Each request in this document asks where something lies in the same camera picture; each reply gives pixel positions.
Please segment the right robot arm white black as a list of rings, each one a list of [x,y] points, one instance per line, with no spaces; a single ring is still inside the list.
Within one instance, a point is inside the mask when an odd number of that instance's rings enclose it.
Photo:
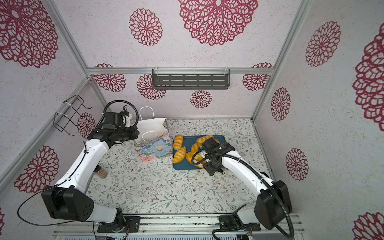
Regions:
[[[274,181],[264,172],[248,164],[228,143],[218,144],[214,140],[203,143],[201,151],[203,168],[213,176],[216,172],[231,171],[256,197],[254,205],[237,209],[231,220],[225,220],[225,230],[242,230],[260,224],[267,230],[276,228],[286,238],[294,238],[294,226],[290,217],[293,211],[288,186],[281,180]]]

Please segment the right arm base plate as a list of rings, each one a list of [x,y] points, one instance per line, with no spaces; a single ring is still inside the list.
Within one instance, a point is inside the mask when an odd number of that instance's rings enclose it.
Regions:
[[[261,226],[259,223],[252,223],[251,226],[247,226],[247,224],[242,223],[240,219],[238,217],[235,217],[234,215],[219,216],[219,223],[220,223],[221,230],[246,231],[246,232],[252,232],[252,231],[258,232],[261,230]]]

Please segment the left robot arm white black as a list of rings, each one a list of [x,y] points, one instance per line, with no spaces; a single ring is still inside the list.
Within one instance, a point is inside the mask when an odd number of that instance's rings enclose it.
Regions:
[[[94,171],[101,158],[117,143],[138,138],[137,127],[94,129],[85,142],[83,152],[54,186],[44,188],[42,199],[51,218],[77,222],[98,222],[110,232],[121,232],[125,219],[119,208],[96,204],[86,195]]]

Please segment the floral paper gift bag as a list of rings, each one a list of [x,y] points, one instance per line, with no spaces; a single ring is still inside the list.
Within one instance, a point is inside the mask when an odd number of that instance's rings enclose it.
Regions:
[[[167,118],[156,118],[155,113],[147,119],[143,119],[141,114],[139,116],[137,127],[140,134],[134,146],[140,161],[145,163],[170,156],[173,147]]]

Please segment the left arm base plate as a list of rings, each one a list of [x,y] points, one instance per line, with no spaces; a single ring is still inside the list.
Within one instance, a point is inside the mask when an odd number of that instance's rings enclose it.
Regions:
[[[114,223],[100,223],[97,233],[137,233],[139,231],[141,217],[125,216],[123,220]]]

